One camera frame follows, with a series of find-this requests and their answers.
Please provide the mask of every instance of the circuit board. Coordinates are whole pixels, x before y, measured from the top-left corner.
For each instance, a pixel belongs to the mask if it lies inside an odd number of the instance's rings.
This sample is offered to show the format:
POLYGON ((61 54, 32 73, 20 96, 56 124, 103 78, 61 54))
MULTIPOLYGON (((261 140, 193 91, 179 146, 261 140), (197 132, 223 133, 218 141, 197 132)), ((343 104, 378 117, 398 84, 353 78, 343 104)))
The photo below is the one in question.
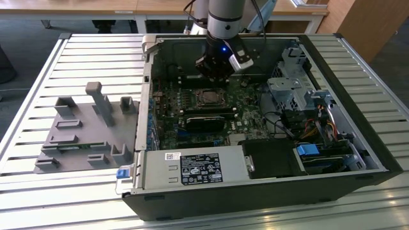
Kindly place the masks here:
POLYGON ((229 146, 229 136, 243 139, 267 138, 267 128, 258 108, 258 86, 242 76, 231 76, 223 88, 183 89, 177 82, 155 86, 155 116, 159 149, 229 146), (195 132, 189 122, 211 118, 195 132))

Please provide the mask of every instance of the open computer tower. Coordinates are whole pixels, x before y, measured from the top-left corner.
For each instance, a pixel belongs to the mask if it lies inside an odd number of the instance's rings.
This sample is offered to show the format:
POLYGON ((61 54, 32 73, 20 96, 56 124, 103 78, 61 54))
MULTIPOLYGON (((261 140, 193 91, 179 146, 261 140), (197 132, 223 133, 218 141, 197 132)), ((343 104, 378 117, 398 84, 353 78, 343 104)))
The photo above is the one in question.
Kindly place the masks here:
MULTIPOLYGON (((242 38, 254 50, 261 39, 242 38)), ((307 36, 266 43, 250 68, 210 82, 194 67, 203 36, 143 37, 122 194, 142 220, 333 201, 402 172, 307 36)))

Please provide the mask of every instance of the metal slatted table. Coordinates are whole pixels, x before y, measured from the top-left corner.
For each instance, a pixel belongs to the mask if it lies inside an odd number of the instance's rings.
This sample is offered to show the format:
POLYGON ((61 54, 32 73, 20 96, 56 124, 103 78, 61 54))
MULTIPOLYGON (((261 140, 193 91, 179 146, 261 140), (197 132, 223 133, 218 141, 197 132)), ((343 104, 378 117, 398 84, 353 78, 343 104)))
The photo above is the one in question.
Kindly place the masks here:
MULTIPOLYGON (((57 96, 90 102, 84 87, 99 81, 110 101, 139 99, 137 34, 74 34, 60 39, 0 144, 0 229, 401 229, 409 225, 409 113, 350 46, 309 36, 405 172, 334 202, 163 222, 143 222, 114 192, 115 169, 32 174, 57 96)), ((314 72, 318 84, 325 82, 314 72)))

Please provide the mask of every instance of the sticker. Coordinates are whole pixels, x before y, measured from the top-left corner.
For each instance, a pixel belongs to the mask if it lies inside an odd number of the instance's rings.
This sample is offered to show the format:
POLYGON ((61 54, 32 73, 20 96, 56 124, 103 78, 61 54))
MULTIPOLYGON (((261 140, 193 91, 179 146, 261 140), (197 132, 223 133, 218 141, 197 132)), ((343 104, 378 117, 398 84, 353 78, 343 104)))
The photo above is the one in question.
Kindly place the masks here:
POLYGON ((133 11, 114 11, 114 13, 133 13, 133 11))
POLYGON ((179 159, 179 152, 166 152, 165 153, 165 160, 178 160, 179 159))
POLYGON ((179 158, 182 185, 222 182, 218 153, 179 156, 178 152, 177 157, 179 158))
POLYGON ((61 147, 61 148, 57 148, 58 150, 78 150, 78 147, 61 147))

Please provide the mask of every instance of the white cable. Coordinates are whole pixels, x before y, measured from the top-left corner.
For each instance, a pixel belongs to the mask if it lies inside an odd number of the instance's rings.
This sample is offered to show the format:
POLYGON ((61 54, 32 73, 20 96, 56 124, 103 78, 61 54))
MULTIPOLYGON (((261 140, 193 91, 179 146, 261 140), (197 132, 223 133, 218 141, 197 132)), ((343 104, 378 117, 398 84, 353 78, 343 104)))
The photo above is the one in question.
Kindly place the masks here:
POLYGON ((8 89, 8 90, 0 90, 0 92, 2 92, 2 91, 14 91, 14 90, 30 90, 30 88, 26 88, 26 89, 8 89))

